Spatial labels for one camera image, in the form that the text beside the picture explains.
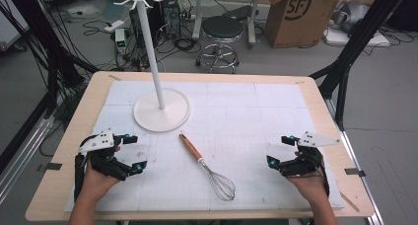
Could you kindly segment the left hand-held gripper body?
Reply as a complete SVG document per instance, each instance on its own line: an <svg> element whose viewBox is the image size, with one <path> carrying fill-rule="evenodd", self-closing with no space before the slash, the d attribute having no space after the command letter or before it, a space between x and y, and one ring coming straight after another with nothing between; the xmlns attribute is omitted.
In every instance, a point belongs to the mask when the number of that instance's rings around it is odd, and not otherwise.
<svg viewBox="0 0 418 225"><path fill-rule="evenodd" d="M91 135L82 141L79 153L85 154L97 172L125 181L129 167L114 156L117 147L124 141L124 135L115 135L110 129Z"/></svg>

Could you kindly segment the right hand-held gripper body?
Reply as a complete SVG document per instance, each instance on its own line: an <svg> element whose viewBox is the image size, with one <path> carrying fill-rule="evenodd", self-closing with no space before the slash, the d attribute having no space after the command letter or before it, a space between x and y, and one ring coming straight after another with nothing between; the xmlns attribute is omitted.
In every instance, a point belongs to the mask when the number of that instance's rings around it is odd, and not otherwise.
<svg viewBox="0 0 418 225"><path fill-rule="evenodd" d="M340 142L337 138L330 138L306 131L299 138L297 146L299 154L295 159L280 162L282 169L279 171L284 177L301 176L315 171L322 165L323 156L318 148L336 145Z"/></svg>

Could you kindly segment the white hook stand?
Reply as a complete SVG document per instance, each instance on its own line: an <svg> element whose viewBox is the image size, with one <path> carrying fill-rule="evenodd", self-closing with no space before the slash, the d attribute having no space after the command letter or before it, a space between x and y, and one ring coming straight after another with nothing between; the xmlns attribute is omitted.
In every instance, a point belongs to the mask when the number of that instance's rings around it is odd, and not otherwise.
<svg viewBox="0 0 418 225"><path fill-rule="evenodd" d="M134 118L144 129L153 132L168 132L186 123L190 116L191 106L183 93L162 87L147 15L147 9L150 8L148 1L122 0L122 2L115 2L115 5L131 2L131 9L137 10L155 87L154 91L139 97L134 105Z"/></svg>

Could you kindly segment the wooden handled wire whisk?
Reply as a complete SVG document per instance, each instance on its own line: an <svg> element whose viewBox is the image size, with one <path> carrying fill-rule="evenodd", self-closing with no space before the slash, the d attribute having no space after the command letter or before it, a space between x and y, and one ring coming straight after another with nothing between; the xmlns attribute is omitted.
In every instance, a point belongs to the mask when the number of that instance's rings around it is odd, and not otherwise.
<svg viewBox="0 0 418 225"><path fill-rule="evenodd" d="M236 196L236 186L227 177L212 171L209 166L205 163L203 156L194 147L190 140L184 135L180 134L179 139L191 153L195 160L206 170L208 174L209 183L214 190L215 194L223 201L232 201Z"/></svg>

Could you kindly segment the person's left hand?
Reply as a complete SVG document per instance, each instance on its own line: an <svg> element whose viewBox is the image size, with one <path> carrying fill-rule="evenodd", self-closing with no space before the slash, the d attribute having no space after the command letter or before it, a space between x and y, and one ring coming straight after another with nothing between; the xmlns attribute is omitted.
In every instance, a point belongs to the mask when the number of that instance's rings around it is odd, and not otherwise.
<svg viewBox="0 0 418 225"><path fill-rule="evenodd" d="M118 179L105 176L94 170L92 168L91 160L88 160L82 189L77 200L98 203L107 192L118 183Z"/></svg>

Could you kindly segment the person's right hand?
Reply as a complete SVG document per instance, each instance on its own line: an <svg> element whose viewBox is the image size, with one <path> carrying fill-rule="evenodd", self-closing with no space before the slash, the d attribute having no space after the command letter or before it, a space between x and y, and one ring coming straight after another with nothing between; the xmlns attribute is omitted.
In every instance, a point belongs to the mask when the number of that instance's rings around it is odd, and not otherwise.
<svg viewBox="0 0 418 225"><path fill-rule="evenodd" d="M324 176L320 169L302 176L286 178L293 184L309 204L322 204L328 202L324 187Z"/></svg>

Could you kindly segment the grey tape piece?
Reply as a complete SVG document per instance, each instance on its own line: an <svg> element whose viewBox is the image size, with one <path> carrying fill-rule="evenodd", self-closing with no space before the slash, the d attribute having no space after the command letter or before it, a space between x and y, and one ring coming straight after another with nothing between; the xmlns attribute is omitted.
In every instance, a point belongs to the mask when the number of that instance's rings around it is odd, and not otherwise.
<svg viewBox="0 0 418 225"><path fill-rule="evenodd" d="M47 163L45 165L39 165L36 170L39 172L46 172L48 170L59 171L61 167L62 164L59 163Z"/></svg>
<svg viewBox="0 0 418 225"><path fill-rule="evenodd" d="M363 170L359 170L357 168L347 168L344 169L346 175L357 175L360 178L363 178L366 176L366 173Z"/></svg>

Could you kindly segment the small device with green display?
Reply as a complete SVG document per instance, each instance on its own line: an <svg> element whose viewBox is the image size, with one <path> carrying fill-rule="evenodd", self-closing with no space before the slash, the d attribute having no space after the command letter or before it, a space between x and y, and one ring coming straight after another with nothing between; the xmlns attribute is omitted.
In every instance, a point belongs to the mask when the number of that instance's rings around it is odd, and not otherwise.
<svg viewBox="0 0 418 225"><path fill-rule="evenodd" d="M116 49L119 53L123 54L126 52L126 36L125 29L116 29L114 32L114 41Z"/></svg>

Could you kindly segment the white power strip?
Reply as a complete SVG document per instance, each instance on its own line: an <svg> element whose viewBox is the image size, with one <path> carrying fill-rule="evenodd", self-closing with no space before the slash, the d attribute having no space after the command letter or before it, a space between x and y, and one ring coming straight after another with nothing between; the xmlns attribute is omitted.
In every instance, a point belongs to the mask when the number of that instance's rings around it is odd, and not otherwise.
<svg viewBox="0 0 418 225"><path fill-rule="evenodd" d="M104 27L104 30L107 32L113 32L115 29L119 28L123 24L124 24L123 21L118 20L118 21L111 23L109 26Z"/></svg>

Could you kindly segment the black metal stand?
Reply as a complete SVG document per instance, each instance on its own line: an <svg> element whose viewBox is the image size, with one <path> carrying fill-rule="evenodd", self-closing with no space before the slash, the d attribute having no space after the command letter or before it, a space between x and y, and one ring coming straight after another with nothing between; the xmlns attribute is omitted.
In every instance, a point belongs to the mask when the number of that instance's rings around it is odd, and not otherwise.
<svg viewBox="0 0 418 225"><path fill-rule="evenodd" d="M344 128L344 110L350 70L384 20L402 0L375 0L364 19L353 32L338 57L328 66L311 74L313 79L323 77L318 89L325 100L330 100L338 89L334 120L338 128Z"/></svg>
<svg viewBox="0 0 418 225"><path fill-rule="evenodd" d="M45 101L46 115L50 116L57 107L59 84L63 84L66 88L74 88L84 81L75 66L80 66L90 73L98 72L99 68L77 57L62 45L44 15L38 0L11 1L26 21L29 27L27 31L5 6L0 5L0 11L26 40L35 58L38 58L39 54L31 45L31 38L36 38L46 53L46 57L40 62L40 65L44 66L48 72L47 92L43 100Z"/></svg>

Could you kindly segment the cardboard box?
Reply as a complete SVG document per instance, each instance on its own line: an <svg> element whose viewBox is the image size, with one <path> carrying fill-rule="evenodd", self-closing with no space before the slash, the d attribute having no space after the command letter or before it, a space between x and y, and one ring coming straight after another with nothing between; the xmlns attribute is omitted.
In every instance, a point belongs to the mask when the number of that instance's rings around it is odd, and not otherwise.
<svg viewBox="0 0 418 225"><path fill-rule="evenodd" d="M318 44L339 0L269 0L264 35L273 48Z"/></svg>

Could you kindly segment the black computer tower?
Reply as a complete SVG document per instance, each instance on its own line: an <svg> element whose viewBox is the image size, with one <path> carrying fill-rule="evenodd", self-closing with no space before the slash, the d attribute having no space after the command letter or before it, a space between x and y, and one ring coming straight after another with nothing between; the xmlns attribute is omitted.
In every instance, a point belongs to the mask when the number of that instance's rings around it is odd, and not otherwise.
<svg viewBox="0 0 418 225"><path fill-rule="evenodd" d="M177 0L150 1L147 10L153 46L180 37L179 5Z"/></svg>

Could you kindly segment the black round stool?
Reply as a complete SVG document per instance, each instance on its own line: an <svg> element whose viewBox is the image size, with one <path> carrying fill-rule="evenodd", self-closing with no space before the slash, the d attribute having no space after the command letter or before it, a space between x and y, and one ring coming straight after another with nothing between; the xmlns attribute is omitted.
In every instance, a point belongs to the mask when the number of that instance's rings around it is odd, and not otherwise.
<svg viewBox="0 0 418 225"><path fill-rule="evenodd" d="M211 40L211 43L201 49L195 65L205 65L209 73L212 73L214 69L231 69L235 74L240 61L230 43L239 40L243 32L242 23L236 19L225 16L205 19L201 26L201 33Z"/></svg>

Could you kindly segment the grey bag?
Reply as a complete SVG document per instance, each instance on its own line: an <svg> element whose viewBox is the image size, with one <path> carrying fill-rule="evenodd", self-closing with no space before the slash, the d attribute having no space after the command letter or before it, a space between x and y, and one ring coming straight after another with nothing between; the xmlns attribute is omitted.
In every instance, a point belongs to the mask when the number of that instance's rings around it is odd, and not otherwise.
<svg viewBox="0 0 418 225"><path fill-rule="evenodd" d="M364 19L370 7L358 0L342 1L334 10L331 20L344 32L349 33L352 28Z"/></svg>

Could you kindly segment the aluminium rail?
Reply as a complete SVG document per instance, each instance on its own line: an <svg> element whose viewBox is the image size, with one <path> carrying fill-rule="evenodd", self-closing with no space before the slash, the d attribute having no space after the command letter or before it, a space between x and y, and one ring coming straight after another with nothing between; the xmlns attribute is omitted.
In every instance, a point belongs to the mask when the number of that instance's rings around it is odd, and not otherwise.
<svg viewBox="0 0 418 225"><path fill-rule="evenodd" d="M366 190L366 193L368 195L368 198L369 198L369 200L370 200L370 202L373 206L373 209L374 209L374 213L367 218L367 221L368 221L369 225L384 225L383 218L381 216L379 208L378 208L378 206L375 202L373 194L372 194L372 192L370 190L370 187L367 183L367 175L366 175L365 171L363 170L363 168L361 167L361 165L360 165L360 163L359 163L359 161L356 157L354 149L353 149L353 147L351 145L351 142L349 140L348 134L346 133L345 130L340 129L338 124L336 124L336 127L337 127L337 130L338 130L338 132L340 134L340 137L342 139L342 143L343 143L351 161L354 163L354 169L350 170L350 171L352 171L354 174L358 175L359 178L361 179L361 181L363 183L363 186Z"/></svg>
<svg viewBox="0 0 418 225"><path fill-rule="evenodd" d="M36 150L45 139L55 122L55 117L40 119L24 137L21 144L22 149L12 158L11 164L6 167L6 171L0 176L0 205L5 201L9 192L23 173Z"/></svg>

